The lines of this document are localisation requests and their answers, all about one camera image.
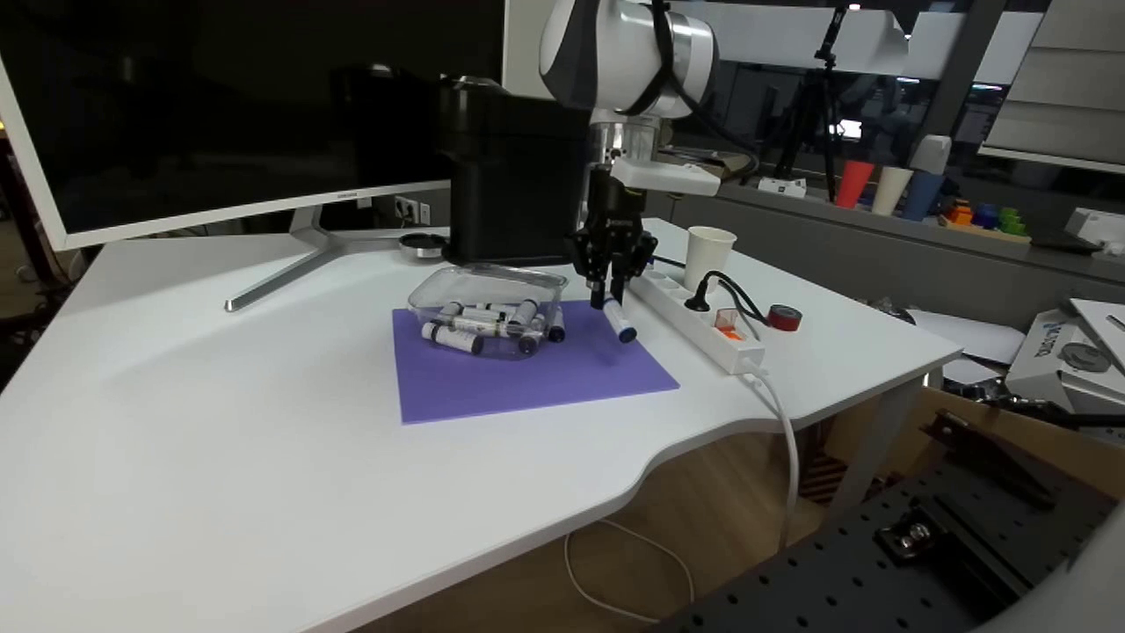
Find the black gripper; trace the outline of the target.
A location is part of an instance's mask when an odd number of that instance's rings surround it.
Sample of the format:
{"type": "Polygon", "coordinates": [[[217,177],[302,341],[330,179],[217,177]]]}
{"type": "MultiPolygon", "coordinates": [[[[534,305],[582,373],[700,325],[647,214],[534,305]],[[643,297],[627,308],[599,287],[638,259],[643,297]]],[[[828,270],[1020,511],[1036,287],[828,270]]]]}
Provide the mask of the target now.
{"type": "Polygon", "coordinates": [[[572,236],[572,263],[586,275],[591,305],[604,308],[604,268],[611,268],[611,297],[624,301],[633,270],[639,270],[658,237],[643,227],[647,195],[624,186],[604,164],[586,171],[586,208],[572,236]]]}

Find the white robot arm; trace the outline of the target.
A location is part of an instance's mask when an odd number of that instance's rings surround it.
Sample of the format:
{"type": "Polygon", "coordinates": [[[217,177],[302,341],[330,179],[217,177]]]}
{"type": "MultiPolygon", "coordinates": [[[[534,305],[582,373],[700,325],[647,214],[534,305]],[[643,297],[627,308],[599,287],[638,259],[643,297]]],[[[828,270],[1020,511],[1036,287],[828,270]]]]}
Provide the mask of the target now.
{"type": "Polygon", "coordinates": [[[669,0],[551,3],[542,85],[559,106],[584,113],[599,137],[572,232],[572,268],[596,308],[619,301],[658,250],[639,221],[650,192],[722,188],[713,171],[658,154],[660,127],[700,109],[713,65],[711,23],[673,11],[669,0]]]}

